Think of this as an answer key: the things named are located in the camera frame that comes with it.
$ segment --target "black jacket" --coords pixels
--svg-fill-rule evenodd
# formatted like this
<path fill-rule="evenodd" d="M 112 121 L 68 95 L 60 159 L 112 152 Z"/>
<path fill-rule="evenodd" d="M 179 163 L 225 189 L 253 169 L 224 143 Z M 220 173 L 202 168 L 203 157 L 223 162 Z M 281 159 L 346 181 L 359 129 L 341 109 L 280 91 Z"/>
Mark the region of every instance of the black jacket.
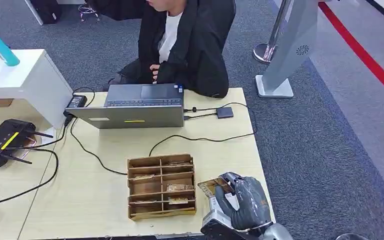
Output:
<path fill-rule="evenodd" d="M 139 60 L 142 76 L 151 83 L 150 66 L 159 64 L 158 42 L 164 35 L 167 13 L 155 11 L 144 0 L 98 0 L 98 3 L 98 10 L 113 19 L 142 18 Z M 204 96 L 224 98 L 229 79 L 222 52 L 235 13 L 234 0 L 188 0 L 179 22 L 177 41 L 168 61 L 160 65 L 158 83 L 178 83 Z"/>

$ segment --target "white t-shirt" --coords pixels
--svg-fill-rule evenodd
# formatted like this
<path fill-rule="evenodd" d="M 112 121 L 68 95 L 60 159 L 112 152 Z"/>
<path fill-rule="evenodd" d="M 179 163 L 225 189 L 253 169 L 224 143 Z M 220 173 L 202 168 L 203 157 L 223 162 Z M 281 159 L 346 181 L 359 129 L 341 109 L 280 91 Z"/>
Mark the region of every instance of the white t-shirt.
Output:
<path fill-rule="evenodd" d="M 159 63 L 169 59 L 170 50 L 178 39 L 178 27 L 182 13 L 177 16 L 169 16 L 167 12 L 167 20 L 165 22 L 165 33 L 158 43 Z"/>

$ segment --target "cardboard organizer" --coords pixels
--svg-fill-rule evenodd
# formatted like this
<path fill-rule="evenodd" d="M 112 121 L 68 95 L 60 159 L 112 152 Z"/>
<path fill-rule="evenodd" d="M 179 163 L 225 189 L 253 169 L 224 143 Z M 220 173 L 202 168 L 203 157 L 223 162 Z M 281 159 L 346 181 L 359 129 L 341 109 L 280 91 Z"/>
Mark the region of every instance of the cardboard organizer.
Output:
<path fill-rule="evenodd" d="M 127 162 L 130 219 L 196 213 L 195 169 L 189 154 L 135 158 Z"/>

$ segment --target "robotic hand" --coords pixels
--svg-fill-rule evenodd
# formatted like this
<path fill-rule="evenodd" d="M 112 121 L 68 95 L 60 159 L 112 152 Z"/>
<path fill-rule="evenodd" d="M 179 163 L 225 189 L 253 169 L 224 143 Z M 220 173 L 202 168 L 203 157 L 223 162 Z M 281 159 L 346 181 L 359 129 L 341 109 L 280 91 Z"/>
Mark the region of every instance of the robotic hand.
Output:
<path fill-rule="evenodd" d="M 224 188 L 215 186 L 215 197 L 223 213 L 230 217 L 232 228 L 247 230 L 247 234 L 219 224 L 219 221 L 209 222 L 202 228 L 202 233 L 210 239 L 231 240 L 293 240 L 288 230 L 279 223 L 273 223 L 270 207 L 261 183 L 254 177 L 242 177 L 233 172 L 221 175 L 233 189 L 239 203 L 235 210 L 226 198 Z"/>

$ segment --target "floor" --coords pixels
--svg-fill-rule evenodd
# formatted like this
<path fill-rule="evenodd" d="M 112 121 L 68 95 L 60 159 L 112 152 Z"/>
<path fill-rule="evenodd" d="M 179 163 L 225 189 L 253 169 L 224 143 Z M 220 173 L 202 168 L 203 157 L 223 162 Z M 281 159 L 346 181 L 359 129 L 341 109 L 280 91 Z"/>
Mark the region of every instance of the floor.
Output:
<path fill-rule="evenodd" d="M 278 3 L 236 0 L 224 50 L 230 86 L 244 89 L 257 115 L 276 219 L 296 240 L 348 232 L 384 239 L 384 86 L 320 13 L 317 50 L 290 78 L 295 97 L 259 98 L 253 79 L 266 66 L 251 52 L 269 38 Z M 329 6 L 384 67 L 384 17 L 364 0 Z M 139 24 L 80 23 L 76 8 L 65 6 L 58 24 L 39 26 L 24 2 L 0 0 L 2 39 L 15 49 L 45 48 L 72 88 L 99 89 L 132 61 Z"/>

